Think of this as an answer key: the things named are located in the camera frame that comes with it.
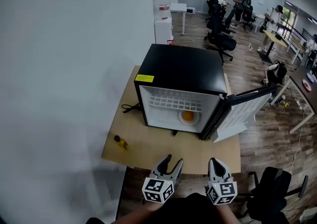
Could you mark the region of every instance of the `black power cord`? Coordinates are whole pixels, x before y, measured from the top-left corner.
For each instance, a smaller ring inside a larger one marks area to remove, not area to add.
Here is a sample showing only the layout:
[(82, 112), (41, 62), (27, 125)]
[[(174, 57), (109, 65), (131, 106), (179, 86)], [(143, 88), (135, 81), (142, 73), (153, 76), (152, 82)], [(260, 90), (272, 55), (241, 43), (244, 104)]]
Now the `black power cord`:
[(122, 104), (122, 105), (121, 105), (121, 108), (125, 109), (125, 110), (123, 111), (123, 113), (130, 112), (131, 110), (137, 110), (137, 111), (140, 111), (140, 110), (141, 110), (140, 103), (137, 103), (137, 104), (134, 105), (134, 106), (131, 106), (131, 105), (128, 105), (128, 104)]

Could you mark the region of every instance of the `mini fridge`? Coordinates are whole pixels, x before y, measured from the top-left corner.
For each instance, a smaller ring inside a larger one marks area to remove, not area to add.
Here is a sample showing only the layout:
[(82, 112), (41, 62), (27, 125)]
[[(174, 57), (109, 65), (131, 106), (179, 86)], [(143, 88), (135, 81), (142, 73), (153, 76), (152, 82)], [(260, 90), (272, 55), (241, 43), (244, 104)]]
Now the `mini fridge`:
[(152, 44), (134, 80), (146, 126), (197, 133), (214, 142), (254, 121), (276, 86), (227, 95), (215, 51)]

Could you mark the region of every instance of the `white wire shelf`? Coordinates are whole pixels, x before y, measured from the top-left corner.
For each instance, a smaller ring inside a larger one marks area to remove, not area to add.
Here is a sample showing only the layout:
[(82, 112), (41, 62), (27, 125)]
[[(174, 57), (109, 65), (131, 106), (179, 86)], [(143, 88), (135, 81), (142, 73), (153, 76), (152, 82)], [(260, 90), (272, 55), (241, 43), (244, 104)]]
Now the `white wire shelf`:
[(202, 101), (199, 95), (166, 89), (154, 89), (149, 99), (149, 106), (202, 112)]

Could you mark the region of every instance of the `yellow sticker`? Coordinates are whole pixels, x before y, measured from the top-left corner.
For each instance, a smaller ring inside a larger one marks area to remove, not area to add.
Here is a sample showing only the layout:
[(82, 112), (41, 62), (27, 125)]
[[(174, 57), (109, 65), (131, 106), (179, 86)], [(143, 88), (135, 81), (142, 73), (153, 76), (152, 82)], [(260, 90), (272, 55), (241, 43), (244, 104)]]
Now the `yellow sticker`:
[(135, 80), (137, 81), (145, 81), (145, 82), (153, 82), (154, 76), (142, 75), (138, 74)]

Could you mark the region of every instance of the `window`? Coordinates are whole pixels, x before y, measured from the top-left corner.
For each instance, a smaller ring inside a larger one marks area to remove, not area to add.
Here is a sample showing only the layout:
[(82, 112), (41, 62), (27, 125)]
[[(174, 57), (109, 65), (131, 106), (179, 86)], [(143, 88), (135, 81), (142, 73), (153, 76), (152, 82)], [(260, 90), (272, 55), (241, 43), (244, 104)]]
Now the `window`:
[(296, 14), (290, 11), (287, 8), (283, 8), (283, 14), (281, 17), (280, 23), (285, 26), (287, 29), (279, 28), (278, 32), (284, 37), (285, 40), (291, 41), (291, 31), (293, 29), (294, 23), (296, 19)]

